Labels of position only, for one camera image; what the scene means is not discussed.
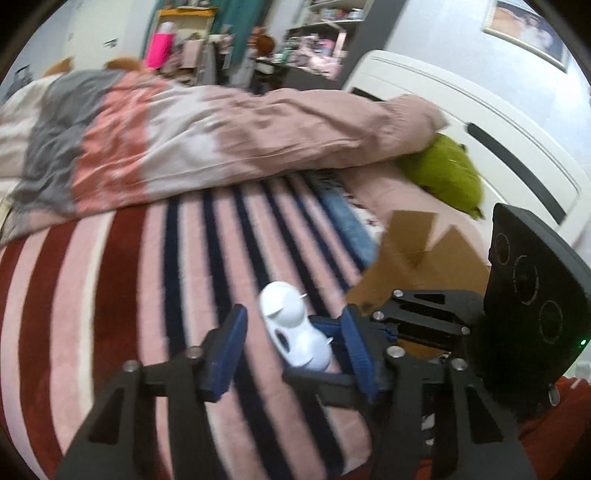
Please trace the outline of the green plush toy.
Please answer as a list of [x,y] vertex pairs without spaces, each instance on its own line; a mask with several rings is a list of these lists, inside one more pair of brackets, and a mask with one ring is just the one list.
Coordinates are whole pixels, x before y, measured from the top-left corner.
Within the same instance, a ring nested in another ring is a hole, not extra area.
[[417,186],[475,220],[484,219],[484,187],[465,145],[438,133],[425,150],[401,156],[399,169]]

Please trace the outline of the yellow wooden shelf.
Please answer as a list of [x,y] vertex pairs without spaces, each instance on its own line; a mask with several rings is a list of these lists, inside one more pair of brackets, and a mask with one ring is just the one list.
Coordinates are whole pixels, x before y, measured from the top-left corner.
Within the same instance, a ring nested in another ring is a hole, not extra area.
[[159,69],[149,69],[185,86],[194,86],[204,70],[208,38],[217,8],[208,1],[186,1],[174,6],[168,2],[154,13],[146,40],[145,55],[155,33],[174,33],[175,40],[170,55]]

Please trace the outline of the pink pillow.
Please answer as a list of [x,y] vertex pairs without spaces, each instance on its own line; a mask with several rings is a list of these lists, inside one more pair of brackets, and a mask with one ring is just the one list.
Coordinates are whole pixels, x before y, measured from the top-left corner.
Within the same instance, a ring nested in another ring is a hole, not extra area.
[[429,236],[433,247],[451,227],[455,227],[485,263],[488,245],[478,230],[477,221],[458,211],[407,179],[394,161],[339,170],[339,179],[370,213],[386,227],[394,211],[434,213]]

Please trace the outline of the framed wall picture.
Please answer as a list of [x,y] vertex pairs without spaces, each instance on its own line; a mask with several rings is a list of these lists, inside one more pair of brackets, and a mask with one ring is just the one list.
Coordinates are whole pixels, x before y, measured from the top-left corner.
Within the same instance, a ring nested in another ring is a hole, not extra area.
[[483,31],[567,70],[570,53],[548,21],[517,1],[491,1]]

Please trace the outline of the white bed headboard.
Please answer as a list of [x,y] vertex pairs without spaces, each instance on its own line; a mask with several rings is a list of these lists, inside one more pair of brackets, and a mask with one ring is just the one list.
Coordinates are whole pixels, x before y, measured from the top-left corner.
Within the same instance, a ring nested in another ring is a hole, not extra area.
[[590,219],[590,181],[545,130],[508,102],[445,69],[382,50],[363,56],[344,88],[375,101],[412,94],[439,106],[448,122],[444,134],[467,147],[480,173],[484,217],[473,225],[485,242],[495,205],[505,203],[533,212],[577,244]]

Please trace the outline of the pink patchwork duvet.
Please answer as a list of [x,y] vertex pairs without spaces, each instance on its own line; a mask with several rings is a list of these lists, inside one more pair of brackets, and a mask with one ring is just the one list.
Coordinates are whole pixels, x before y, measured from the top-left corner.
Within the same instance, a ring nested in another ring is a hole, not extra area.
[[416,153],[446,124],[415,95],[256,96],[121,70],[47,76],[1,108],[1,239],[190,191]]

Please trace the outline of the teal curtain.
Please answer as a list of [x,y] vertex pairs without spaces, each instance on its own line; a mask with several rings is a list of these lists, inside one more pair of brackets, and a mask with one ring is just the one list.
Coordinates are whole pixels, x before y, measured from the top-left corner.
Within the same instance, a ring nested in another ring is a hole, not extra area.
[[252,29],[263,23],[272,4],[269,0],[211,1],[211,5],[217,8],[212,32],[221,34],[228,28],[228,32],[235,35],[231,65],[242,62]]

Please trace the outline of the pink gift bag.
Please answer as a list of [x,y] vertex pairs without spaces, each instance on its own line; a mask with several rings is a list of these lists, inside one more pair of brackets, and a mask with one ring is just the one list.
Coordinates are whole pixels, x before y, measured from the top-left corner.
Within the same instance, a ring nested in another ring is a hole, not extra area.
[[145,67],[148,69],[161,68],[170,55],[174,40],[174,33],[155,33],[145,55]]

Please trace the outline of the brown cardboard box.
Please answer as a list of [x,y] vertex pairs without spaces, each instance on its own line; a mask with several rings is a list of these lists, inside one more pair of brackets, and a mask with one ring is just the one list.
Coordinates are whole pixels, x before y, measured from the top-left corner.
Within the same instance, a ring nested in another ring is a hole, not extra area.
[[452,224],[435,213],[396,211],[377,260],[349,289],[346,302],[370,316],[394,301],[403,319],[386,319],[397,327],[398,343],[431,360],[456,350],[462,329],[482,317],[489,280],[485,256],[472,226]]

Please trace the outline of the striped fleece blanket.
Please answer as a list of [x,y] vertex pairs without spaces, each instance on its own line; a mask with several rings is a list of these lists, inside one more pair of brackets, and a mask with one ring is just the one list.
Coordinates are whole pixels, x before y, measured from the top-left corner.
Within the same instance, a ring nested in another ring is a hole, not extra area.
[[332,479],[370,456],[356,412],[283,383],[257,309],[274,280],[335,316],[377,243],[332,174],[185,194],[68,222],[1,250],[1,430],[37,479],[58,463],[93,401],[128,360],[155,364],[196,345],[235,304],[245,354],[208,407],[230,479]]

